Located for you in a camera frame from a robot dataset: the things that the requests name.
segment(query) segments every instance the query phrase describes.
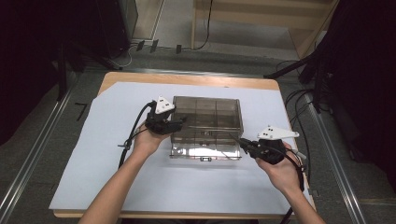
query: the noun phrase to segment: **gray floor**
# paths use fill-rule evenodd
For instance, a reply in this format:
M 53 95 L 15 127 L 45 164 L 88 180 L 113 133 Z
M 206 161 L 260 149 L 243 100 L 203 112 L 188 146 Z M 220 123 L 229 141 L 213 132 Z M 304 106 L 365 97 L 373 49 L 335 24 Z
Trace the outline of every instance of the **gray floor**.
M 198 1 L 209 9 L 209 4 Z M 192 0 L 167 0 L 163 4 L 155 35 L 158 46 L 191 47 Z M 207 20 L 196 21 L 195 47 L 205 42 Z M 210 22 L 210 37 L 204 51 L 223 54 L 297 60 L 298 55 L 286 27 L 227 21 Z
M 156 36 L 161 35 L 162 27 L 160 24 L 158 29 Z M 168 44 L 160 46 L 172 47 L 175 43 L 182 43 L 172 42 L 172 38 L 172 36 L 166 37 L 163 35 L 160 38 L 160 43 L 163 40 L 163 43 L 168 42 L 169 46 Z M 256 51 L 244 55 L 235 54 L 235 52 L 218 52 L 215 51 L 216 48 L 212 48 L 213 45 L 210 47 L 213 51 L 185 50 L 176 54 L 175 49 L 157 48 L 154 53 L 149 53 L 149 46 L 147 46 L 141 51 L 131 49 L 132 62 L 124 68 L 124 71 L 159 69 L 226 73 L 236 74 L 238 77 L 261 78 L 263 74 L 273 73 L 276 66 L 283 60 L 295 59 L 295 55 L 288 54 L 290 47 L 288 45 L 284 46 L 286 46 L 287 51 L 278 51 L 272 54 L 275 55 L 274 57 L 268 57 L 263 53 L 258 54 Z M 129 57 L 125 54 L 116 61 L 118 63 L 128 63 Z M 89 105 L 97 94 L 107 72 L 95 62 L 88 62 L 88 65 L 86 71 L 79 75 L 78 83 L 71 91 L 65 110 L 9 217 L 8 223 L 77 223 L 77 220 L 73 218 L 55 217 L 48 207 L 64 167 L 76 145 L 84 119 L 88 115 L 87 109 L 82 119 L 77 121 L 81 106 L 75 105 L 75 103 Z M 297 76 L 297 72 L 294 71 L 277 80 L 284 98 L 292 91 L 302 88 Z M 54 87 L 26 118 L 12 139 L 0 146 L 0 196 L 5 194 L 7 187 L 22 167 L 35 139 L 55 106 L 56 97 L 57 87 Z M 295 114 L 293 107 L 294 102 L 290 102 L 288 108 L 290 118 Z M 321 116 L 346 176 L 361 203 L 367 223 L 394 223 L 396 215 L 393 211 L 396 207 L 396 197 L 386 175 L 371 163 L 356 163 L 351 160 L 332 115 L 323 112 Z M 326 155 L 318 127 L 308 111 L 305 111 L 300 118 L 311 148 L 312 176 L 310 186 L 312 190 L 318 193 L 314 198 L 318 212 L 328 223 L 352 223 L 344 197 L 334 177 L 330 160 Z M 301 128 L 296 124 L 294 130 L 300 132 Z M 297 144 L 301 151 L 306 152 L 302 137 L 297 138 Z M 277 222 L 277 220 L 262 221 L 262 223 Z

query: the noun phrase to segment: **wooden table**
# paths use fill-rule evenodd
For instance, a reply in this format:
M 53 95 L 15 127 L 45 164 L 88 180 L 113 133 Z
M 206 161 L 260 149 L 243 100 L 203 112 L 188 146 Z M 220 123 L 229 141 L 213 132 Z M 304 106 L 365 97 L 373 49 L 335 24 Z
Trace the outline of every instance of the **wooden table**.
M 339 0 L 215 0 L 210 20 L 289 28 L 300 58 L 327 29 Z M 194 0 L 191 48 L 195 48 L 197 19 L 207 20 L 210 0 Z
M 276 91 L 276 92 L 279 91 L 279 87 L 278 87 L 276 81 L 271 80 L 271 79 L 111 72 L 111 73 L 106 74 L 106 77 L 105 77 L 103 84 L 98 92 L 98 95 L 101 95 L 101 93 L 103 93 L 105 90 L 108 90 L 111 86 L 113 86 L 117 82 L 178 84 L 178 85 L 193 85 L 193 86 L 223 87 L 223 88 L 249 88 L 249 89 L 257 89 L 257 90 L 271 90 L 271 91 Z M 249 163 L 248 167 L 250 167 L 251 164 L 253 164 L 253 161 L 251 161 L 250 158 L 244 158 L 243 162 L 248 162 Z M 248 169 L 253 169 L 254 172 L 260 171 L 260 173 L 259 173 L 260 176 L 265 175 L 265 174 L 262 174 L 262 171 L 257 168 L 257 165 L 252 166 L 252 167 L 254 167 L 254 168 L 250 167 Z M 135 183 L 134 183 L 134 188 L 135 188 L 135 190 L 139 189 L 139 187 Z M 70 193 L 64 193 L 63 198 L 58 199 L 58 201 L 63 203 L 63 199 L 65 199 L 65 197 L 67 197 L 67 195 L 70 195 Z M 56 217 L 81 217 L 84 213 L 84 210 L 67 208 L 67 209 L 53 209 L 53 212 Z M 146 212 L 146 211 L 139 212 L 139 211 L 134 211 L 134 212 L 121 212 L 120 217 L 226 219 L 226 218 L 282 218 L 283 215 L 268 215 L 268 214 L 248 214 L 248 215 L 246 215 L 246 214 L 232 214 L 232 213 L 224 214 L 224 213 L 195 213 L 195 212 L 178 213 L 178 212 Z

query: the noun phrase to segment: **hand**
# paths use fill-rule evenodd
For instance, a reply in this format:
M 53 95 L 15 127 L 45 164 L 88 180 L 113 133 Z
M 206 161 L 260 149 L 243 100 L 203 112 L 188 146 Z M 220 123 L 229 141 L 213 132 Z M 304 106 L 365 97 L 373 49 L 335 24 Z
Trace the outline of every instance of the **hand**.
M 283 145 L 285 145 L 286 148 L 291 148 L 291 146 L 285 142 L 283 143 Z M 287 155 L 289 155 L 295 162 L 297 162 L 297 159 L 291 152 L 288 151 Z M 262 168 L 265 173 L 268 174 L 274 187 L 279 189 L 282 193 L 285 194 L 288 191 L 295 190 L 300 191 L 300 182 L 297 176 L 296 168 L 286 158 L 275 165 L 263 161 L 260 158 L 257 158 L 256 162 L 260 166 L 260 168 Z
M 160 145 L 161 141 L 170 136 L 170 134 L 160 135 L 147 130 L 145 124 L 141 124 L 137 129 L 139 133 L 134 139 L 133 153 L 143 152 L 148 156 L 152 155 Z

